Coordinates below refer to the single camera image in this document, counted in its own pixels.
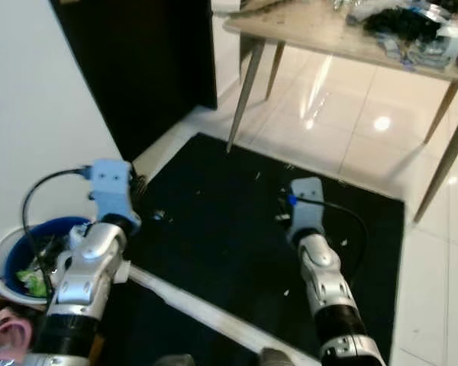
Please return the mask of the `beige table with tapered legs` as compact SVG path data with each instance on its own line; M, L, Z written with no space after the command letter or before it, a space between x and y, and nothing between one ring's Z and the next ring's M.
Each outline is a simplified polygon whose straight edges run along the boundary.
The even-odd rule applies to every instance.
M351 27L345 21L348 9L334 10L330 0L251 0L247 9L236 15L225 15L228 18L224 24L226 31L258 39L253 47L253 55L249 62L249 69L244 73L240 97L234 112L231 131L229 133L229 153L242 122L244 112L249 101L251 87L260 62L263 59L263 50L267 44L281 43L284 46L305 49L328 56L339 56L344 59L355 60L385 67L408 71L399 60L385 56L380 49L378 39L366 35L361 27ZM450 64L444 69L432 69L427 66L413 66L411 73L448 82L447 93L442 98L438 111L446 113L451 108L453 95L458 91L458 66ZM434 175L420 205L415 209L413 223L420 223L427 209L434 202L439 188L449 178L449 173L458 158L458 124L444 150L436 167Z

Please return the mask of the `blue bucket with white rim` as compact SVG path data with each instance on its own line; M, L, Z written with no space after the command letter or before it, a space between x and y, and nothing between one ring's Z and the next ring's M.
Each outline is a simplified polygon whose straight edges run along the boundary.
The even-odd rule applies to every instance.
M66 235L78 224L90 223L86 217L56 217L31 227L31 234L38 238L47 235ZM17 272L23 271L34 259L33 250L26 242L23 231L9 231L0 239L0 296L24 306L43 306L44 297L29 294Z

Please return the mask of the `pink slipper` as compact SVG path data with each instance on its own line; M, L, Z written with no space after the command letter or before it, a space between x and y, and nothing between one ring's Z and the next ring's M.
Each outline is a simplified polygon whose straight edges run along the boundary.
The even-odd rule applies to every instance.
M0 302L0 366L22 366L33 326L22 313Z

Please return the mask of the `white packet box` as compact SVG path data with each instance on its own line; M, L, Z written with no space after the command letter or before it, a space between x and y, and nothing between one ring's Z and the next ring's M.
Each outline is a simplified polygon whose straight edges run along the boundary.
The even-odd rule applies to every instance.
M407 57L414 64L445 69L458 56L458 21L442 25L430 40L417 40L409 46Z

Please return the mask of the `green wrapper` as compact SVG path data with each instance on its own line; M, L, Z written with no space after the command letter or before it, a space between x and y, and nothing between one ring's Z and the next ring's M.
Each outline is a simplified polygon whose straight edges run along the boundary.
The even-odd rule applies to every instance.
M15 273L27 295L31 297L48 297L51 295L52 278L40 266L30 266Z

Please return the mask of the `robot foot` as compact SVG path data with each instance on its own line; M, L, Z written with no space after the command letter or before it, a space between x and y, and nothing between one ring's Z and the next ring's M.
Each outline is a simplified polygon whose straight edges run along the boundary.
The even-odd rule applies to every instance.
M295 366L287 353L275 348L263 348L258 355L258 366Z
M159 357L152 366L195 366L195 359L187 353L176 353Z

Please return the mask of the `black door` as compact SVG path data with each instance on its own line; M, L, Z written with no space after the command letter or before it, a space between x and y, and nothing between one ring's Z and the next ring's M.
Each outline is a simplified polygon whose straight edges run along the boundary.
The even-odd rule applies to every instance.
M218 104L211 0L49 0L122 158Z

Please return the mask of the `white floor strip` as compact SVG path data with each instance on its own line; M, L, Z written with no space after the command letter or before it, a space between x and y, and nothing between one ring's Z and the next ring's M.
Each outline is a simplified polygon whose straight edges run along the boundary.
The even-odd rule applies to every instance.
M128 269L128 279L138 283L141 287L154 292L172 308L180 313L194 318L209 329L219 332L226 338L233 339L238 345L252 352L260 352L265 348L273 348L284 352L295 366L322 366L322 364L305 352L277 339L270 332L263 331L239 317L214 304L184 291L166 280L157 278L152 273L143 271L138 266L131 265Z

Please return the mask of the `black bundle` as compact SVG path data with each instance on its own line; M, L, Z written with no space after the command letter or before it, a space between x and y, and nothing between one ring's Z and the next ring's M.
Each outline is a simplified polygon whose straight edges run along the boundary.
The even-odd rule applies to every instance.
M391 34L414 41L427 32L427 18L408 9L393 8L370 15L364 21L365 31L371 34Z

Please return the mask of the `white crumpled trash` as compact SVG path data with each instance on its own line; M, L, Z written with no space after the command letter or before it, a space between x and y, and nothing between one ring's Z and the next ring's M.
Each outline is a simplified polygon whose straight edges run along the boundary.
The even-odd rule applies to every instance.
M71 252L75 252L78 248L82 247L83 241L85 241L87 230L92 223L81 223L76 224L69 230L67 235L67 247Z

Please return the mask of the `black floor mat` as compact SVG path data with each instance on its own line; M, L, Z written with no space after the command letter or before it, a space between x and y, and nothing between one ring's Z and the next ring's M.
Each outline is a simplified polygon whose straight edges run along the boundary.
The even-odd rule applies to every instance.
M316 356L320 342L298 253L276 222L276 196L309 173L198 133L148 184L145 217L128 241L132 265ZM340 255L369 335L391 355L404 236L401 200L323 177L324 232ZM191 355L198 366L256 366L257 354L209 329L154 292L111 289L98 366L151 366Z

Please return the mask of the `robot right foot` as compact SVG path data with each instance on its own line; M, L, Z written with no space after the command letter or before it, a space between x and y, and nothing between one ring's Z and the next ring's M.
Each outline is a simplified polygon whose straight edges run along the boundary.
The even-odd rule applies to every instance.
M287 353L275 348L263 348L258 355L258 366L295 366Z

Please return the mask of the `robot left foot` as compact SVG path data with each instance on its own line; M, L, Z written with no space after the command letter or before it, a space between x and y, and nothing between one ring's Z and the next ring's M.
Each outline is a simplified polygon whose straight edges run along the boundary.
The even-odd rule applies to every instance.
M152 366L195 366L195 359L187 353L176 353L159 357Z

